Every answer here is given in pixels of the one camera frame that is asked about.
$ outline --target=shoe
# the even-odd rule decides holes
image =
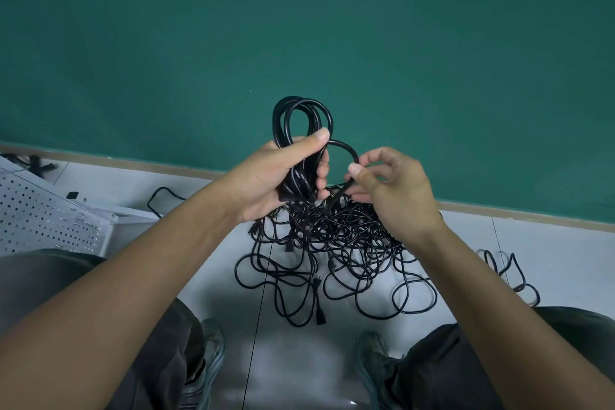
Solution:
[[[225,359],[225,338],[218,321],[201,321],[205,337],[203,366],[193,380],[184,387],[181,395],[180,410],[207,410],[211,384]]]
[[[380,334],[364,332],[358,340],[358,374],[370,396],[372,410],[398,410],[402,407],[391,397],[386,382],[397,371],[399,360],[389,357]]]

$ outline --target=forearm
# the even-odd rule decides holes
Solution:
[[[615,386],[450,229],[428,237],[417,256],[506,408],[606,408],[615,401]]]
[[[159,318],[236,224],[227,203],[215,185],[204,188],[3,336],[0,406],[103,408]]]

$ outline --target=left hand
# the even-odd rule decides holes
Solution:
[[[284,204],[278,198],[275,188],[284,180],[290,168],[318,152],[327,145],[328,140],[329,130],[321,128],[307,138],[295,138],[295,143],[286,148],[280,149],[270,141],[211,185],[224,191],[236,203],[239,222],[260,219]],[[329,191],[325,189],[328,162],[329,154],[325,151],[317,170],[319,200],[329,196]]]

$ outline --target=green wall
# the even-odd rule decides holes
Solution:
[[[615,0],[0,0],[0,140],[226,170],[325,103],[436,197],[615,222]],[[303,131],[296,127],[296,133]],[[334,153],[334,178],[348,164]]]

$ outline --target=right hand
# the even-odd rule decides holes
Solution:
[[[357,185],[346,193],[360,203],[373,203],[385,228],[413,254],[446,224],[421,163],[395,149],[382,147],[363,154],[348,166]],[[379,165],[369,164],[382,161]]]

